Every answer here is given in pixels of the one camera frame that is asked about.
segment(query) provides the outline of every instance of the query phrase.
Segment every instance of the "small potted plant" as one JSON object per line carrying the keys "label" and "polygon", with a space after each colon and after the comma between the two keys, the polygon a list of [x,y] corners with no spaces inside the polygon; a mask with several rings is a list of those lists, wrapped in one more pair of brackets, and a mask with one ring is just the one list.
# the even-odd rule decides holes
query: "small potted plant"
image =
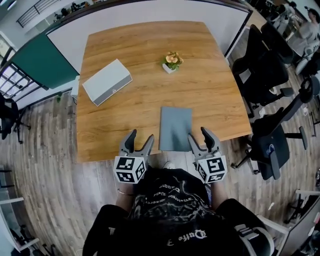
{"label": "small potted plant", "polygon": [[167,56],[164,58],[162,67],[168,73],[172,73],[178,70],[179,65],[184,62],[184,59],[179,57],[176,51],[169,51]]}

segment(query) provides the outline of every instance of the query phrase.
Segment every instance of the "black office chair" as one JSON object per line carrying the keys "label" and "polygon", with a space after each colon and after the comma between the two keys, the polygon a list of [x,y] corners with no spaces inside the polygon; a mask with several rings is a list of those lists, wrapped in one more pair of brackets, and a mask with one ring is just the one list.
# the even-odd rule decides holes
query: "black office chair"
{"label": "black office chair", "polygon": [[261,34],[267,47],[276,52],[283,63],[290,64],[292,62],[294,58],[293,50],[270,22],[267,22],[261,27]]}
{"label": "black office chair", "polygon": [[20,140],[20,126],[25,126],[28,128],[28,130],[31,129],[31,126],[21,122],[25,112],[26,108],[19,113],[17,103],[15,103],[15,101],[11,98],[4,98],[4,96],[0,93],[0,134],[2,135],[3,140],[8,136],[8,134],[11,134],[13,128],[13,130],[17,132],[18,142],[20,144],[23,143],[22,140]]}
{"label": "black office chair", "polygon": [[246,150],[245,158],[239,163],[232,163],[231,167],[239,168],[245,161],[251,158],[258,163],[258,170],[264,180],[273,177],[280,178],[280,168],[289,160],[290,151],[287,138],[301,139],[304,149],[308,148],[308,141],[303,127],[300,133],[285,133],[281,123],[288,121],[297,112],[303,103],[308,103],[314,95],[320,92],[319,80],[312,76],[303,81],[299,94],[285,109],[281,107],[276,113],[257,119],[252,124],[252,140],[246,139],[251,146],[251,151]]}
{"label": "black office chair", "polygon": [[[243,83],[240,74],[250,71],[249,78]],[[254,117],[253,109],[266,106],[282,97],[294,94],[292,88],[283,88],[275,95],[270,89],[289,80],[283,58],[276,50],[270,50],[264,42],[263,35],[255,25],[250,26],[245,56],[237,59],[232,66],[232,73],[249,107],[249,117]]]}

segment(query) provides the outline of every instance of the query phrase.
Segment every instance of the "desk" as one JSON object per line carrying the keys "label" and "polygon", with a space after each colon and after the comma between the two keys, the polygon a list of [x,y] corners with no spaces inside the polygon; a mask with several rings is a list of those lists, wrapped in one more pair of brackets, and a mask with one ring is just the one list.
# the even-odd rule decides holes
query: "desk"
{"label": "desk", "polygon": [[0,201],[0,230],[1,232],[3,232],[4,236],[6,237],[6,239],[8,240],[8,242],[18,251],[18,252],[21,252],[23,251],[24,249],[34,245],[35,243],[39,242],[39,238],[35,238],[33,239],[32,241],[26,243],[26,244],[23,244],[23,245],[20,245],[16,240],[15,238],[13,237],[13,235],[11,234],[11,231],[10,231],[10,227],[8,226],[7,224],[7,221],[5,219],[5,216],[3,214],[3,211],[1,209],[1,205],[4,205],[4,204],[12,204],[12,203],[15,203],[15,202],[19,202],[19,201],[23,201],[24,198],[23,197],[18,197],[18,198],[13,198],[13,199],[8,199],[8,200],[2,200]]}
{"label": "desk", "polygon": [[[184,59],[172,74],[161,64],[168,51]],[[115,59],[133,81],[97,107],[82,84]],[[113,159],[120,141],[133,129],[136,149],[154,134],[152,152],[159,152],[161,106],[192,108],[192,133],[199,142],[204,141],[201,126],[221,141],[251,133],[236,81],[204,23],[146,22],[88,37],[77,101],[78,162]]]}
{"label": "desk", "polygon": [[297,189],[296,194],[319,196],[311,208],[291,228],[279,225],[267,218],[258,215],[259,219],[267,226],[284,234],[284,239],[276,256],[291,256],[309,237],[309,232],[316,224],[314,220],[320,212],[320,192]]}

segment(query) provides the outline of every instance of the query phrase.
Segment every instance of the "black t-shirt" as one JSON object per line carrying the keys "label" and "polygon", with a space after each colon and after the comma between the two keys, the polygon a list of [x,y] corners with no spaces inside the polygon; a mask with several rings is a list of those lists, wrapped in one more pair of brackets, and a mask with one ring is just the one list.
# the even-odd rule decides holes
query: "black t-shirt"
{"label": "black t-shirt", "polygon": [[264,227],[234,199],[214,212],[203,183],[182,169],[149,169],[135,189],[130,214],[120,207],[101,208],[83,247],[83,256],[113,250],[143,254],[206,252],[245,255],[236,225]]}

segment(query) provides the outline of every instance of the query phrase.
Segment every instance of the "person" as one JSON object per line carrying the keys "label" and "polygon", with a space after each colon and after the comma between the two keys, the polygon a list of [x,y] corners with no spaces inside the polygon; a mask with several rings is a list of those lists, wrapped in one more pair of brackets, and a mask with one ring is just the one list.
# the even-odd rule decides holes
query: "person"
{"label": "person", "polygon": [[[176,169],[172,162],[162,169],[149,167],[135,187],[121,183],[118,192],[115,205],[99,211],[83,256],[115,250],[117,254],[214,251],[214,255],[249,255],[235,227],[245,224],[248,229],[266,229],[256,215],[228,198],[223,181],[211,184],[209,206],[203,182]],[[261,243],[258,247],[265,251]]]}
{"label": "person", "polygon": [[316,40],[319,33],[319,13],[315,9],[309,8],[308,16],[311,22],[305,22],[301,26],[295,18],[292,19],[297,31],[288,41],[289,46],[301,57],[304,55],[305,47]]}
{"label": "person", "polygon": [[283,34],[288,26],[289,18],[294,17],[296,14],[296,7],[297,4],[294,1],[281,4],[269,15],[267,19],[273,23],[273,26],[279,31],[280,34]]}

